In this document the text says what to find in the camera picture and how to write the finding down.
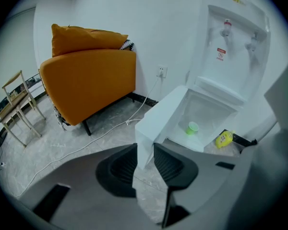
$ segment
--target yellow sticker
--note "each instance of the yellow sticker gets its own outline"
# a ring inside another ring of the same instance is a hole
[[[236,2],[236,3],[242,4],[242,5],[245,5],[245,3],[242,2],[241,0],[233,0],[233,1]]]

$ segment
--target orange cushion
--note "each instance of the orange cushion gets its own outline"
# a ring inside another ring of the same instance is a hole
[[[119,49],[128,35],[88,29],[78,26],[58,26],[52,29],[52,57],[90,49]]]

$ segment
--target floor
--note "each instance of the floor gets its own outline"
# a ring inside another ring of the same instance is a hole
[[[41,138],[36,137],[21,121],[16,122],[13,126],[10,125],[12,132],[27,144],[27,147],[24,149],[10,134],[7,135],[1,147],[2,150],[0,149],[0,162],[6,163],[6,167],[0,170],[2,188],[14,196],[19,196],[36,172],[51,161],[58,160],[66,154],[82,148],[115,125],[124,122],[140,106],[141,103],[133,103],[131,99],[125,98],[93,115],[87,120],[92,132],[89,137],[81,124],[69,126],[66,128],[67,131],[63,131],[56,120],[51,100],[47,96],[42,97],[38,101],[38,107],[46,117],[46,121],[34,110],[28,110],[26,113],[29,121],[42,134]],[[149,106],[144,105],[133,118],[143,118],[149,109]],[[128,126],[121,125],[103,138],[94,141],[85,149],[71,154],[61,161],[52,163],[35,177],[33,183],[73,158],[134,143],[134,126],[136,123],[137,121],[134,121]],[[234,148],[217,150],[214,145],[208,145],[205,152],[229,156],[239,155]],[[136,168],[132,186],[136,189],[139,206],[153,222],[161,222],[165,211],[167,186],[156,169],[153,160],[143,171]]]

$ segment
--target white power cord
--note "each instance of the white power cord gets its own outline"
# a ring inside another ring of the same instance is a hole
[[[151,91],[154,89],[154,87],[155,87],[155,85],[157,84],[158,80],[159,80],[159,78],[157,78],[157,80],[156,80],[155,84],[153,85]],[[114,130],[116,127],[118,127],[118,126],[120,126],[120,125],[123,125],[123,124],[129,125],[130,122],[141,120],[141,119],[131,119],[131,118],[132,118],[132,117],[142,108],[142,106],[145,104],[145,101],[146,101],[147,97],[149,96],[149,94],[151,93],[151,91],[147,94],[147,96],[146,96],[144,102],[142,103],[142,105],[140,106],[140,108],[139,108],[130,118],[128,118],[125,122],[122,122],[122,123],[120,123],[120,124],[118,124],[118,125],[115,125],[115,126],[114,126],[112,129],[110,129],[108,132],[106,132],[106,133],[103,134],[102,136],[100,136],[100,137],[92,140],[91,142],[89,142],[88,144],[86,144],[84,147],[82,147],[82,148],[80,148],[80,149],[78,149],[78,150],[76,150],[76,151],[70,152],[70,153],[66,154],[65,156],[63,156],[62,158],[57,159],[57,160],[54,160],[54,161],[50,162],[49,164],[47,164],[44,168],[42,168],[41,170],[39,170],[38,172],[35,173],[35,175],[33,176],[32,180],[29,182],[28,186],[25,187],[25,189],[23,190],[22,193],[20,193],[19,195],[14,195],[14,196],[15,196],[15,197],[20,197],[20,196],[28,189],[28,187],[31,185],[32,181],[35,179],[35,177],[36,177],[40,172],[42,172],[44,169],[46,169],[49,165],[51,165],[52,163],[58,162],[58,161],[66,158],[67,156],[69,156],[69,155],[71,155],[71,154],[74,154],[74,153],[76,153],[76,152],[79,152],[79,151],[83,150],[84,148],[86,148],[87,146],[89,146],[90,144],[92,144],[94,141],[97,141],[97,140],[103,138],[106,134],[110,133],[112,130]]]

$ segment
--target sofa leg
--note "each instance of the sofa leg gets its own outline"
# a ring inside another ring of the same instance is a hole
[[[86,120],[82,121],[82,124],[83,124],[83,126],[84,126],[84,129],[85,129],[86,133],[87,133],[89,136],[91,136],[91,131],[90,131],[90,129],[89,129],[88,126],[87,126]]]

